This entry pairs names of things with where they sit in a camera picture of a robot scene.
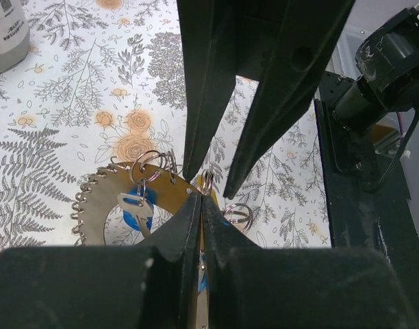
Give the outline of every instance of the white bottle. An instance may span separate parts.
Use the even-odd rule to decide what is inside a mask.
[[[29,24],[19,0],[0,0],[0,73],[25,58],[29,39]]]

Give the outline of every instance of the key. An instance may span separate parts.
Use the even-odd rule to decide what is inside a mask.
[[[150,236],[150,230],[147,227],[149,217],[153,216],[153,208],[148,201],[138,195],[119,193],[117,195],[118,204],[124,210],[129,212],[138,222],[142,236],[146,239]]]

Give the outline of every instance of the white table surface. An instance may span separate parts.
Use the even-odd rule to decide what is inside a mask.
[[[0,74],[0,250],[72,245],[71,203],[86,176],[111,156],[132,161],[149,149],[173,148],[181,162],[186,123],[175,1],[22,3],[30,51]],[[203,165],[216,172],[219,204],[246,202],[255,213],[248,237],[262,247],[328,247],[312,106],[233,201],[221,195],[256,88],[237,79]],[[158,213],[155,222],[163,219]],[[109,243],[139,241],[119,209],[110,220]]]

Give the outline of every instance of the orange rose print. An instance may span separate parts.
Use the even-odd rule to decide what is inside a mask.
[[[117,155],[122,161],[135,161],[138,156],[153,149],[155,149],[155,145],[150,140],[141,136],[130,135],[119,142]]]
[[[38,52],[38,48],[37,47],[35,47],[35,46],[30,46],[30,48],[29,48],[29,51],[31,52],[31,53],[37,53]]]
[[[27,70],[25,70],[25,72],[33,71],[34,73],[42,73],[45,71],[45,68],[43,66],[44,64],[38,65],[38,63],[36,63],[34,67],[28,68]]]
[[[97,0],[97,5],[104,9],[119,9],[123,5],[122,0]]]
[[[33,124],[34,119],[35,119],[34,117],[33,118],[31,118],[31,117],[21,117],[21,118],[18,119],[17,123],[19,125],[22,125],[23,129],[27,126],[29,126],[30,128],[36,128],[36,126]]]
[[[248,84],[251,84],[251,82],[253,82],[252,79],[248,79],[247,77],[243,77],[243,80],[246,81]]]
[[[128,19],[118,19],[117,23],[119,25],[124,25],[124,26],[128,26],[128,24],[130,24],[130,21]]]
[[[130,95],[127,90],[115,88],[111,93],[111,96],[115,96],[117,100],[122,101],[126,96]]]
[[[130,132],[139,136],[142,133],[146,132],[150,127],[150,117],[147,114],[144,114],[141,111],[132,111],[126,116],[127,125],[130,128]]]
[[[103,127],[110,127],[112,125],[112,115],[107,112],[99,112],[95,116],[95,123]]]

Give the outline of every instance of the bottle label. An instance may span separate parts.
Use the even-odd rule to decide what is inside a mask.
[[[19,45],[28,31],[29,25],[19,0],[0,0],[0,54]]]

